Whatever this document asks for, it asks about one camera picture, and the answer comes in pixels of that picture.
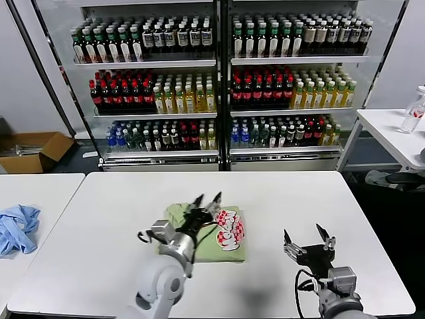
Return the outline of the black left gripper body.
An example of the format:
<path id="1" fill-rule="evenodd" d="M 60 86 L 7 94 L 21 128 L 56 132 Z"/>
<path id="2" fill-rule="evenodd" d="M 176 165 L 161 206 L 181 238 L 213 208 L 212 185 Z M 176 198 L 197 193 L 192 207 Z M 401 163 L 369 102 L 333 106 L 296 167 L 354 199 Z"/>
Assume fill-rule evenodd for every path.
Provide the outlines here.
<path id="1" fill-rule="evenodd" d="M 177 228 L 178 233 L 197 236 L 204 225 L 213 224 L 213 215 L 205 208 L 195 208 L 184 216 L 183 224 Z"/>

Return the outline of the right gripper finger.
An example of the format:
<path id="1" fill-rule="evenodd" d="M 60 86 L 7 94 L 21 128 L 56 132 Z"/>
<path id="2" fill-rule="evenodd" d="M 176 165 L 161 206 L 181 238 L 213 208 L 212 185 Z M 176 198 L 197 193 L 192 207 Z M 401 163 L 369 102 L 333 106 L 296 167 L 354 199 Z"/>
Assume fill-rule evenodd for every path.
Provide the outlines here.
<path id="1" fill-rule="evenodd" d="M 284 229 L 284 252 L 289 256 L 289 258 L 298 258 L 307 254 L 307 251 L 297 244 L 293 243 L 288 235 L 288 232 Z"/>
<path id="2" fill-rule="evenodd" d="M 330 236 L 327 230 L 320 226 L 318 223 L 316 224 L 316 228 L 324 242 L 324 249 L 328 251 L 334 251 L 336 245 L 336 237 Z"/>

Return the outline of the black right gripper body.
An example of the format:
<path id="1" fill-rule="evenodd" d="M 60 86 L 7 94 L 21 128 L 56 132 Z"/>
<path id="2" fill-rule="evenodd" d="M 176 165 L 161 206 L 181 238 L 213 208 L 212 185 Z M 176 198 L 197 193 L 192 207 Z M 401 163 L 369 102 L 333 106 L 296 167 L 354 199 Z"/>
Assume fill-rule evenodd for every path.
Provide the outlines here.
<path id="1" fill-rule="evenodd" d="M 331 262 L 334 258 L 333 249 L 317 244 L 302 247 L 296 255 L 296 262 L 300 266 L 308 267 L 313 276 L 328 276 L 329 269 L 333 268 Z"/>

